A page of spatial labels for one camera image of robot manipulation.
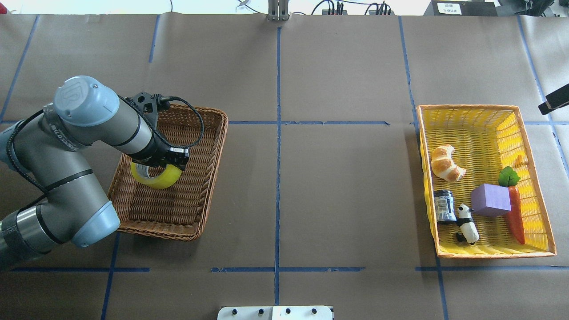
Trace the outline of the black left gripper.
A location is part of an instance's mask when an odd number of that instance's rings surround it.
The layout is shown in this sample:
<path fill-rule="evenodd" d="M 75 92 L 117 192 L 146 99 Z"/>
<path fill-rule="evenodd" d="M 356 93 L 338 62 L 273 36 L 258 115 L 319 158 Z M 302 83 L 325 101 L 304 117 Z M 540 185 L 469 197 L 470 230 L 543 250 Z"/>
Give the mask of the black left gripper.
<path fill-rule="evenodd" d="M 156 134 L 151 136 L 149 143 L 141 151 L 131 154 L 132 161 L 136 164 L 152 168 L 172 165 L 181 171 L 186 170 L 189 156 L 189 148 L 168 144 Z"/>

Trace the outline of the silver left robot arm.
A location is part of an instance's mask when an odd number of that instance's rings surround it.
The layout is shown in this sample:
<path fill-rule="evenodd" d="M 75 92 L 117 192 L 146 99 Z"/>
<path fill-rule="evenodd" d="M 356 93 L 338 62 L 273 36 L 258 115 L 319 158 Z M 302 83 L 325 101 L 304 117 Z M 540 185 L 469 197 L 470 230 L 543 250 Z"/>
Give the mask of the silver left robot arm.
<path fill-rule="evenodd" d="M 135 180 L 162 190 L 179 180 L 191 144 L 158 130 L 177 96 L 121 97 L 90 76 L 67 79 L 51 103 L 1 133 L 1 160 L 38 188 L 39 198 L 1 221 L 1 271 L 37 260 L 69 241 L 88 247 L 120 219 L 82 150 L 101 141 L 131 158 Z"/>

